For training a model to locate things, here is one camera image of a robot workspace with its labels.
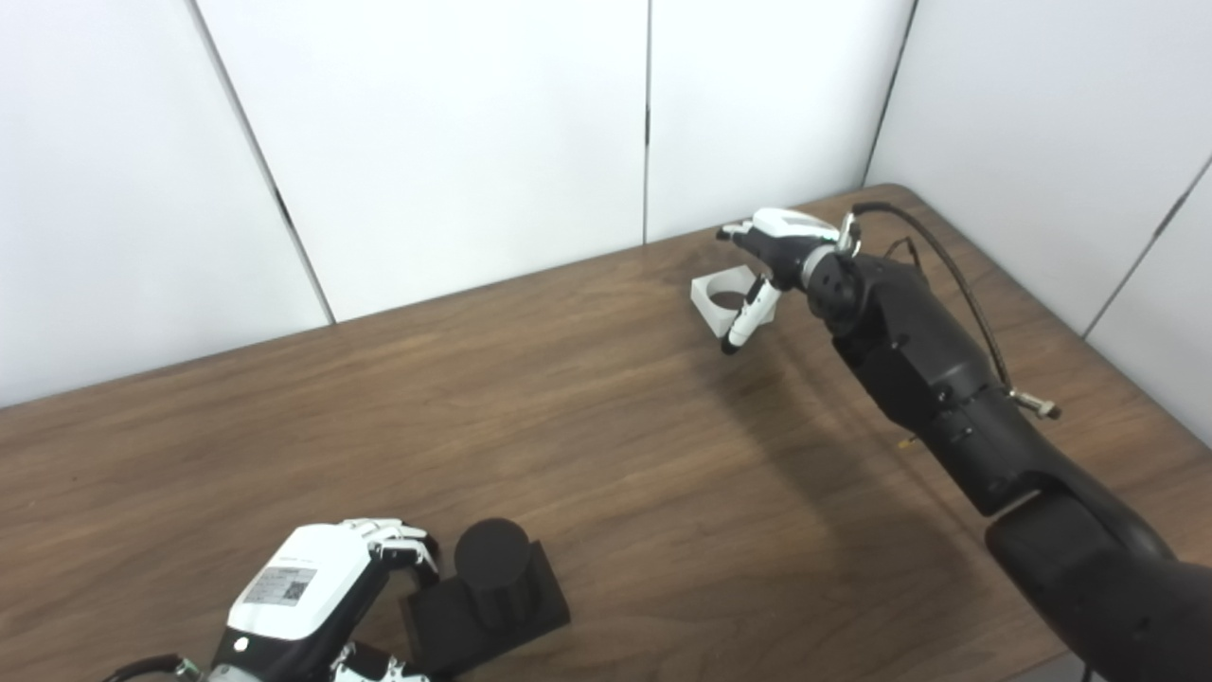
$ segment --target table top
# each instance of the table top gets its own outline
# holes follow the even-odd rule
[[[1212,562],[1206,449],[909,190],[804,208],[836,223],[859,199],[937,231],[1017,384],[1064,408],[1041,429]],[[903,234],[864,217],[870,252]],[[697,231],[0,411],[0,670],[206,663],[291,529],[361,516],[447,550],[492,516],[542,540],[572,624],[486,682],[993,681],[1059,653],[985,554],[987,521],[897,447],[796,296],[720,354],[688,282],[742,262]],[[358,636],[404,647],[407,590]]]

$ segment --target white robotic hand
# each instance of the white robotic hand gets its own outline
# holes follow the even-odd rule
[[[394,571],[439,580],[438,545],[398,518],[296,528],[228,614],[210,682],[423,682],[402,663],[349,642]]]
[[[835,251],[857,251],[858,234],[852,233],[853,217],[846,216],[842,229],[813,216],[784,208],[761,208],[751,219],[726,224],[715,237],[732,241],[768,268],[745,294],[745,302],[720,340],[726,355],[736,354],[778,303],[784,291],[804,290],[804,273]]]

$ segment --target black cable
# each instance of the black cable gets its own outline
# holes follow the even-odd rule
[[[131,677],[138,677],[141,675],[150,675],[153,672],[168,672],[172,674],[177,670],[177,666],[182,664],[184,659],[177,654],[165,654],[162,657],[152,657],[135,663],[130,663],[119,667],[113,675],[105,678],[105,682],[125,682]]]
[[[989,326],[989,320],[984,316],[984,310],[981,309],[981,303],[977,302],[976,293],[972,292],[968,280],[965,279],[964,273],[960,271],[960,265],[955,264],[951,254],[948,253],[947,248],[943,247],[943,243],[939,242],[933,234],[931,234],[930,229],[927,229],[921,220],[909,214],[909,212],[904,208],[893,206],[887,201],[863,201],[854,204],[850,211],[854,213],[854,217],[869,212],[892,213],[907,222],[909,227],[917,230],[917,234],[921,234],[921,237],[930,243],[930,247],[938,253],[939,259],[942,259],[943,264],[947,265],[947,269],[950,270],[951,277],[955,279],[955,283],[960,287],[960,293],[964,293],[964,299],[968,302],[968,309],[972,310],[972,316],[976,317],[977,326],[981,327],[981,334],[984,336],[985,346],[989,348],[989,357],[993,360],[993,366],[997,371],[997,378],[1001,379],[1001,383],[1007,390],[1013,389],[1013,385],[1010,383],[1010,372],[1006,369],[1006,361],[1001,357],[1001,349],[997,348],[997,340],[993,336],[993,328]]]
[[[913,236],[902,236],[901,239],[893,241],[892,245],[888,246],[888,250],[884,252],[884,257],[891,258],[902,243],[909,247],[909,254],[913,256],[913,267],[917,268],[917,271],[921,271],[922,276],[925,276],[926,273],[921,269],[921,257],[917,254],[917,245],[913,242]]]

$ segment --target black block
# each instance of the black block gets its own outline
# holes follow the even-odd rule
[[[453,677],[567,625],[568,604],[539,543],[481,521],[454,549],[458,575],[401,601],[413,664]]]

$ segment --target robot finger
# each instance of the robot finger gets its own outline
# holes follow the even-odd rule
[[[339,526],[353,529],[362,537],[367,537],[381,528],[398,528],[404,526],[399,518],[347,518]]]

